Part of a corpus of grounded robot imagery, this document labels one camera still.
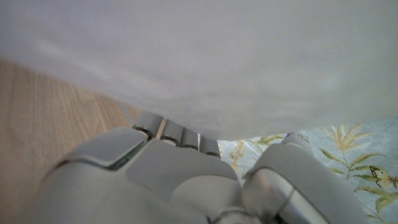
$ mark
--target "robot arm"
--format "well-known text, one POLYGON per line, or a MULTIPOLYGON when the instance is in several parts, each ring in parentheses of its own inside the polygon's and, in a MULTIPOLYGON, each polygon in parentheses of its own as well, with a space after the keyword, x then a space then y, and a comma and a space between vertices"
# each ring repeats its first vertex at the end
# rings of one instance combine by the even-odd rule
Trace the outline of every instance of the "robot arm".
POLYGON ((143 113, 78 146, 44 179, 16 223, 364 223, 353 194, 288 135, 241 188, 215 140, 143 113))

